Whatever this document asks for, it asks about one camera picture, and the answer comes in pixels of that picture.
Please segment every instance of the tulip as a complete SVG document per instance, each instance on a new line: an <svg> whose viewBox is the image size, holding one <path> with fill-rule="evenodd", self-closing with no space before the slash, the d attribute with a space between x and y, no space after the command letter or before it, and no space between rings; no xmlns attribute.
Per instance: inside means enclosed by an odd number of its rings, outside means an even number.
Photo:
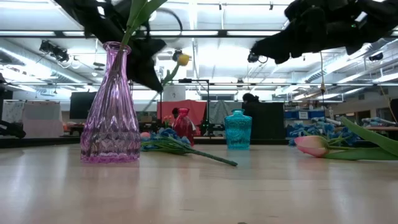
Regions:
<svg viewBox="0 0 398 224"><path fill-rule="evenodd" d="M294 139L297 149L311 156L322 157L328 153L328 143L321 136L304 136Z"/></svg>

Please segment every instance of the purple glass vase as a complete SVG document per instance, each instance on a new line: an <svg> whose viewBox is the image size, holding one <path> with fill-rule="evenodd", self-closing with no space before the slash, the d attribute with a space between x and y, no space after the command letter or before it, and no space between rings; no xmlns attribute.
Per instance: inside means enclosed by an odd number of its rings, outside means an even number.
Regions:
<svg viewBox="0 0 398 224"><path fill-rule="evenodd" d="M123 56L116 60L120 47L118 42L104 44L106 73L81 135L82 162L131 162L139 157L139 125L126 77L131 49L126 46Z"/></svg>

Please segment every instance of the green leaf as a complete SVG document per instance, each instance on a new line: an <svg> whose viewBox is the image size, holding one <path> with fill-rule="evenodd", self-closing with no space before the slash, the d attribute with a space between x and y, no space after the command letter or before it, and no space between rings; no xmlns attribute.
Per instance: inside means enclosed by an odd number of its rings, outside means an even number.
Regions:
<svg viewBox="0 0 398 224"><path fill-rule="evenodd" d="M134 19L137 17L139 12L142 10L144 7L144 4L147 3L147 0L132 0L132 3L130 5L130 14L129 14L129 19L127 20L126 25L132 25Z"/></svg>
<svg viewBox="0 0 398 224"><path fill-rule="evenodd" d="M390 152L395 156L398 156L398 141L389 139L378 133L374 133L373 131L364 129L358 126L357 124L352 123L347 118L342 117L341 121L349 130L357 134L359 137L367 141L373 142L374 144L377 144L385 151Z"/></svg>
<svg viewBox="0 0 398 224"><path fill-rule="evenodd" d="M137 0L134 0L131 4L130 16L127 22L127 26L131 26L132 31L137 30L141 24L150 18L150 15L156 11L156 9L167 2L167 0L151 0L149 2L146 0L139 0L136 5L136 1Z"/></svg>
<svg viewBox="0 0 398 224"><path fill-rule="evenodd" d="M345 152L329 153L322 156L325 159L342 159L342 160L398 160L398 157L384 151L380 147L376 148L357 148Z"/></svg>

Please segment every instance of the white wall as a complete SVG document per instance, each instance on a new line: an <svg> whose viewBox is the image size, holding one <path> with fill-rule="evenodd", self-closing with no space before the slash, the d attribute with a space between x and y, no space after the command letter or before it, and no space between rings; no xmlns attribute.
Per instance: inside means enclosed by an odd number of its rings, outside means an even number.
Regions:
<svg viewBox="0 0 398 224"><path fill-rule="evenodd" d="M398 87L389 87L389 94L386 96L388 99L398 98ZM337 106L332 106L334 114L345 114L370 110L372 117L377 116L377 109L387 107L388 101L384 96L381 96L376 91L365 93L365 100L358 100L358 94L355 94L355 97L346 99L345 103L339 103Z"/></svg>

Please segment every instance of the wooden table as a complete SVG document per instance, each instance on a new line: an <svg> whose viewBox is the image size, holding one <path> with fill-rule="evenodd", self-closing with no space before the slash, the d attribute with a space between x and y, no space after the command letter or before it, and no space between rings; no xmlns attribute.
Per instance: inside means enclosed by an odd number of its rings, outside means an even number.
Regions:
<svg viewBox="0 0 398 224"><path fill-rule="evenodd" d="M196 146L239 163L143 152L81 164L78 145L0 151L0 223L397 223L398 163L316 159L287 146Z"/></svg>

